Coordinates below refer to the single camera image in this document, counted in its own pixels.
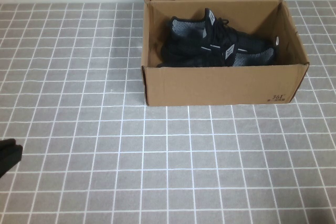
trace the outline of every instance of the sneaker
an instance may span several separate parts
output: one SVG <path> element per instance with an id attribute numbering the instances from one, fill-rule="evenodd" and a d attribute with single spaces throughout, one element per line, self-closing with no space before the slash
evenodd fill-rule
<path id="1" fill-rule="evenodd" d="M 274 59 L 274 50 L 269 41 L 256 38 L 244 32 L 236 31 L 228 26 L 228 20 L 216 19 L 210 9 L 205 9 L 202 20 L 179 19 L 173 17 L 170 21 L 170 36 L 161 48 L 162 66 L 189 65 L 191 62 L 202 62 L 202 66 L 238 66 L 242 63 L 253 64 L 244 66 L 260 66 Z"/>
<path id="2" fill-rule="evenodd" d="M 158 64 L 158 68 L 196 68 L 196 67 L 243 67 L 243 66 L 267 66 L 271 65 L 275 58 L 275 50 L 268 48 L 258 54 L 248 54 L 247 52 L 237 52 L 234 57 L 225 59 L 224 55 L 206 52 L 191 59 L 181 61 L 169 61 Z"/>

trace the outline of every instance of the table surface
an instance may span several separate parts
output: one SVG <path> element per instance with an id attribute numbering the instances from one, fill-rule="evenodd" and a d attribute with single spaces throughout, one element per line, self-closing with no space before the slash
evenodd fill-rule
<path id="1" fill-rule="evenodd" d="M 287 2 L 286 105 L 147 107 L 143 4 L 0 5 L 0 224 L 335 223 L 336 2 Z"/>

